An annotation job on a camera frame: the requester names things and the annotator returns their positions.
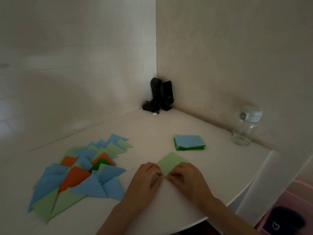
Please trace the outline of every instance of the hand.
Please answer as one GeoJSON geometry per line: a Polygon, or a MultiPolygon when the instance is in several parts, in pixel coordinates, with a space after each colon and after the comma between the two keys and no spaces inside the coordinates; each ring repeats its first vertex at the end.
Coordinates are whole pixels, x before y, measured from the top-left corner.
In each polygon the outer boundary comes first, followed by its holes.
{"type": "Polygon", "coordinates": [[[151,203],[162,180],[163,174],[157,164],[142,164],[131,180],[120,205],[135,214],[140,213],[151,203]],[[159,177],[151,184],[155,174],[159,177]]]}
{"type": "Polygon", "coordinates": [[[204,203],[215,200],[203,175],[191,163],[181,162],[167,175],[167,179],[199,209],[204,203]]]}

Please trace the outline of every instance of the tabletop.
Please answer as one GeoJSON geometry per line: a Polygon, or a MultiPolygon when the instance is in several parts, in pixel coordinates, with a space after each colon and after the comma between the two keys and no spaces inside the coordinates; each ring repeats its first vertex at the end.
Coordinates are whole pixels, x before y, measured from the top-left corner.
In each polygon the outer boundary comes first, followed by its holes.
{"type": "MultiPolygon", "coordinates": [[[[112,134],[129,138],[133,148],[115,159],[127,171],[119,176],[126,191],[138,167],[157,163],[176,152],[203,173],[214,196],[231,203],[249,184],[270,150],[252,143],[247,147],[230,141],[230,132],[178,110],[159,115],[138,109],[114,120],[74,134],[2,163],[0,170],[0,234],[94,235],[118,203],[113,199],[86,197],[52,218],[48,225],[26,213],[32,187],[46,166],[58,163],[72,146],[106,140],[112,134]],[[174,135],[200,135],[203,151],[176,151],[174,135]]],[[[167,180],[163,180],[151,205],[131,224],[127,235],[166,235],[193,226],[206,217],[191,205],[167,180]]]]}

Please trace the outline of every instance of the orange paper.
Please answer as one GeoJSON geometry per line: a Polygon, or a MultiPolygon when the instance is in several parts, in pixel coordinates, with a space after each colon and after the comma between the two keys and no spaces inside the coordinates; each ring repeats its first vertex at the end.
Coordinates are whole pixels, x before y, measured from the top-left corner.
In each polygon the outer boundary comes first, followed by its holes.
{"type": "Polygon", "coordinates": [[[89,173],[88,171],[84,171],[83,169],[80,169],[79,167],[76,166],[72,167],[69,170],[64,181],[60,185],[58,193],[65,191],[67,188],[79,185],[81,182],[86,180],[90,175],[91,173],[89,173]]]}
{"type": "Polygon", "coordinates": [[[95,165],[96,162],[97,162],[100,158],[106,159],[106,160],[111,164],[111,166],[115,166],[114,162],[111,160],[111,158],[109,158],[109,156],[108,156],[106,153],[103,153],[103,154],[101,154],[99,157],[97,157],[97,158],[92,162],[92,165],[95,165]]]}
{"type": "Polygon", "coordinates": [[[66,156],[63,161],[61,162],[62,166],[71,167],[74,165],[74,163],[77,161],[78,158],[72,158],[66,156]]]}

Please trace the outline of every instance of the person's left hand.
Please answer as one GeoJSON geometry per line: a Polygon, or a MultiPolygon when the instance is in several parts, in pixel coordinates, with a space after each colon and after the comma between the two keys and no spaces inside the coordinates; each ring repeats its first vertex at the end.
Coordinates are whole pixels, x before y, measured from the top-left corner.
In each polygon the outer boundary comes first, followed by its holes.
{"type": "Polygon", "coordinates": [[[142,164],[131,180],[120,205],[129,212],[139,214],[151,203],[162,180],[163,174],[157,164],[142,164]],[[155,174],[159,177],[151,184],[155,174]]]}

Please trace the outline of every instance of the dark blue object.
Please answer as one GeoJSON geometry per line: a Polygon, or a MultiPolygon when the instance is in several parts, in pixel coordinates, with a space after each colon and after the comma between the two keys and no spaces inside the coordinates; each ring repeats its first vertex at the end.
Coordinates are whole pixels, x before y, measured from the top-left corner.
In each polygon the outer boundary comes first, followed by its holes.
{"type": "Polygon", "coordinates": [[[299,213],[279,206],[272,210],[263,229],[271,235],[294,235],[305,225],[306,220],[299,213]]]}

